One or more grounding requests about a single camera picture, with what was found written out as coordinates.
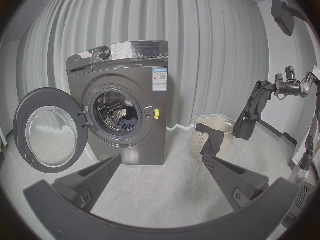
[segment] white laundry basket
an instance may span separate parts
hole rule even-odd
[[[220,151],[218,154],[216,154],[217,157],[221,158],[225,154],[227,148],[230,145],[231,139],[233,137],[231,133],[232,133],[235,121],[233,121],[232,119],[230,119],[229,117],[223,114],[199,115],[199,116],[195,116],[193,121],[194,121],[194,127],[192,132],[190,149],[194,157],[199,162],[202,162],[202,155],[200,154],[200,151],[202,150],[207,139],[209,138],[208,133],[206,132],[202,133],[200,131],[196,131],[196,124],[202,123],[213,129],[221,130],[224,132],[223,142],[220,146]]]

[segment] floor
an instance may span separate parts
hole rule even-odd
[[[190,152],[192,128],[166,131],[164,165],[120,165],[106,186],[92,213],[123,224],[141,227],[178,227],[206,222],[233,210],[203,163]],[[37,220],[22,195],[22,190],[40,179],[55,178],[96,162],[87,146],[69,169],[45,174],[23,161],[9,138],[9,149],[0,170],[0,182],[16,210],[42,239],[53,239]],[[265,174],[269,184],[278,177],[288,178],[287,166],[294,145],[257,124],[249,141],[233,138],[222,157],[226,161]],[[284,231],[278,227],[269,239]]]

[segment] open door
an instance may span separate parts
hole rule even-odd
[[[34,169],[58,173],[81,156],[88,125],[81,106],[66,92],[39,88],[19,103],[13,136],[22,158]]]

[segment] black cloth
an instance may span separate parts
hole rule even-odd
[[[269,81],[257,81],[254,89],[245,105],[241,115],[234,124],[232,135],[237,138],[249,140],[256,122],[261,120],[261,112],[271,99],[272,91],[263,89],[264,86],[270,85]]]
[[[200,122],[195,126],[195,130],[209,134],[209,138],[203,145],[200,154],[211,154],[215,156],[220,151],[220,146],[223,141],[223,131],[212,129]]]

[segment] qr code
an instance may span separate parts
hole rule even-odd
[[[160,73],[160,79],[166,79],[167,78],[167,74],[166,73]]]

